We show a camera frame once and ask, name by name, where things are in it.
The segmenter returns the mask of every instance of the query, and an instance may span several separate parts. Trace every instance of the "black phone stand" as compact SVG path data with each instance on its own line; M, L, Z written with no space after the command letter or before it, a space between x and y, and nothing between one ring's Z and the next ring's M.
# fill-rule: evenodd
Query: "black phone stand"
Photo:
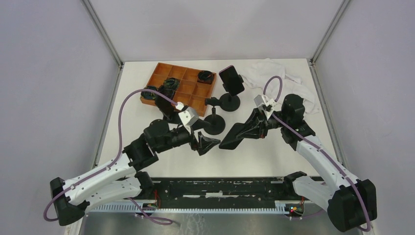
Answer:
M242 76L238 74L239 80L243 82ZM225 84L223 84L223 88L225 91L228 92L228 88ZM239 99L238 95L232 96L230 93L223 94L219 100L222 102L221 109L226 112L233 112L239 108L241 105L241 100Z
M207 121L210 123L209 126L203 128L206 133L209 135L219 135L225 130L225 120L220 115L216 114L216 108L215 106L221 106L222 102L218 100L215 97L212 97L210 99L205 99L205 105L212 105L212 114L207 116L204 121Z

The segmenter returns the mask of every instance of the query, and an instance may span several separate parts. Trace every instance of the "orange tray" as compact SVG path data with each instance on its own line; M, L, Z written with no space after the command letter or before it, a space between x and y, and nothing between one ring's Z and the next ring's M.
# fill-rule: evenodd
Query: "orange tray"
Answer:
M147 82L147 86L155 86L158 88L170 77L178 79L180 84L174 94L173 100L192 107L199 116L204 117L207 109L205 99L211 98L216 83L216 73L213 73L212 84L206 84L197 77L197 74L199 74L200 71L201 70L158 63L150 80ZM156 106L154 100L144 99L141 96L140 100L143 104Z

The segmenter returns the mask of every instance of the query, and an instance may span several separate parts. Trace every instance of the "metal frame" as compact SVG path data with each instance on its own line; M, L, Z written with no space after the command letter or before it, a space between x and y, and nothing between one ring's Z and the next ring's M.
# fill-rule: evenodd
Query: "metal frame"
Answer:
M108 124L109 124L109 120L110 120L110 115L114 106L114 102L115 102L115 96L119 87L119 83L120 83L120 79L121 79L121 75L122 75L122 71L123 71L123 67L124 67L124 62L121 60L120 56L118 55L113 43L111 42L110 37L108 36L104 26L102 25L102 22L100 21L96 11L94 10L90 0L81 0L81 2L84 4L88 14L90 15L95 27L97 28L98 32L100 33L100 35L102 36L102 39L104 40L104 42L106 43L107 47L109 48L115 62L118 64L119 69L118 69L118 74L117 74L117 79L116 79L116 83L115 83L115 87L114 87L114 91L110 100L110 105L108 107L108 112L107 112L107 116L106 116L106 120L105 120L105 125L104 125L104 129L102 131L101 137L100 137L100 141L98 143L97 149L95 151L95 159L93 162L93 166L92 168L96 167L98 165L99 162L99 158L101 155L101 151L102 151L102 147L103 147L103 143L105 140L105 135L108 129ZM317 94L318 97L320 99L320 103L321 103L321 107L322 107L322 111L326 120L326 124L329 130L329 134L335 149L335 153L336 156L338 158L338 160L343 163L343 165L348 168L348 164L346 162L346 158L343 152L343 148L338 140L338 135L336 133L336 129L334 127L334 124L332 122L332 115L329 109L329 106L326 102L326 99L324 97L324 93L323 93L323 89L321 87L319 78L317 76L316 73L316 61L318 60L322 50L324 49L324 46L326 45L327 41L329 40L331 34L333 33L334 29L336 28L339 20L341 19L341 17L343 16L344 12L346 11L347 7L349 6L351 0L343 0L343 2L341 3L339 9L337 10L333 20L331 21L327 31L325 32L322 40L320 41L319 45L317 46L313 56L311 59L309 59L309 68L310 68L310 72L314 81L314 85L316 87L317 90ZM72 226L69 226L69 230L68 227L66 229L66 232L69 234L77 234L80 230L80 224L82 223L82 220L79 220L77 223L74 223Z
M346 167L348 168L347 159L345 157L345 153L343 151L343 148L339 142L338 135L336 132L336 128L333 124L333 116L331 114L330 108L326 102L326 99L324 97L323 89L320 84L319 77L317 76L316 72L316 61L318 60L322 50L324 49L326 43L328 42L331 34L333 33L334 29L336 28L339 20L344 15L344 12L347 10L347 7L350 5L350 2L352 0L343 0L342 4L340 5L339 9L336 12L336 15L334 16L333 20L331 21L326 33L324 34L322 40L320 41L319 45L317 46L316 51L313 54L313 57L309 60L308 66L310 68L311 76L314 81L314 86L317 90L317 95L320 99L320 105L322 107L323 115L326 120L326 124L328 127L328 132L330 134L331 141L333 143L334 151L337 156L337 159Z
M95 9L92 6L92 3L90 2L90 0L81 0L81 2L85 6L85 9L87 10L89 16L91 17L93 24L95 25L96 29L98 30L99 34L101 35L102 39L104 40L105 44L110 50L111 55L113 56L115 62L121 68L124 62L119 57L113 43L111 42L110 37L108 36L107 31L105 30L104 26L102 25L101 20L96 14Z
M339 9L337 10L336 14L334 15L333 20L331 21L330 25L328 26L327 31L325 32L322 40L320 41L319 45L317 46L316 51L314 52L313 56L311 57L311 63L315 63L319 58L327 40L330 38L331 34L333 33L334 29L337 26L340 18L343 16L343 13L346 11L347 7L349 6L351 0L343 0L342 4L340 4Z
M97 148L94 152L94 161L92 162L91 169L98 166L99 159L101 157L102 147L104 146L105 135L107 134L108 125L109 125L109 122L110 122L110 117L111 117L111 113L113 111L115 97L116 97L116 93L118 91L119 82L121 80L123 70L124 70L124 65L122 65L120 68L118 68L118 74L117 74L117 78L116 78L116 81L115 81L113 94L111 95L111 99L110 99L110 102L109 102L110 105L108 106L107 116L105 117L104 128L102 130L101 137L99 138L98 146L97 146Z
M143 204L152 203L153 200L136 200L143 208ZM146 213L214 213L214 214L289 214L285 211L286 204L275 202L275 208L257 209L156 209L155 211L144 210ZM90 212L117 212L117 213L140 213L138 208L130 201L110 202L92 209Z

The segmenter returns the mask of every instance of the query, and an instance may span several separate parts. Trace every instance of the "white towel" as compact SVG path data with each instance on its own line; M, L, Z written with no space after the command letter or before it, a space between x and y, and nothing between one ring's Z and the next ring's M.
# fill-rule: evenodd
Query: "white towel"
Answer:
M264 90L265 84L271 77L280 76L282 78L282 91L278 100L279 104L282 104L286 95L297 94L304 99L303 105L306 114L315 114L320 110L314 94L302 85L302 79L295 75L286 74L285 67L272 59L265 59L252 64L243 69L241 75L249 88L261 88L262 90ZM266 95L270 98L276 98L278 90L279 81L274 79L268 85Z

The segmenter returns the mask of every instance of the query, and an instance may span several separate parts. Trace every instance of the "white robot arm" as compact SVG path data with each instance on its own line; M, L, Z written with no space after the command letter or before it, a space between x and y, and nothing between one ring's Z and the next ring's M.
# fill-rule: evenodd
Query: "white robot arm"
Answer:
M181 124L177 128L170 130L167 121L155 120L137 140L124 148L119 158L111 159L75 178L64 181L58 177L50 182L53 204L61 226L77 221L86 212L102 204L151 194L151 178L141 170L158 161L156 153L189 143L192 150L203 155L220 143L217 139L203 136L201 132L195 136L194 130L209 123L200 120L193 108L180 102L176 108L181 110L178 113ZM132 174L135 176L123 179Z
M258 95L254 101L257 108L245 123L236 123L231 128L219 145L220 149L235 149L244 138L262 139L269 130L281 128L285 142L324 180L321 184L301 171L295 172L284 177L287 193L304 196L323 208L333 225L342 232L367 222L361 204L365 205L369 220L376 219L374 184L367 179L359 180L326 152L316 133L303 120L305 108L300 96L287 95L281 111L276 111L276 102L265 95Z

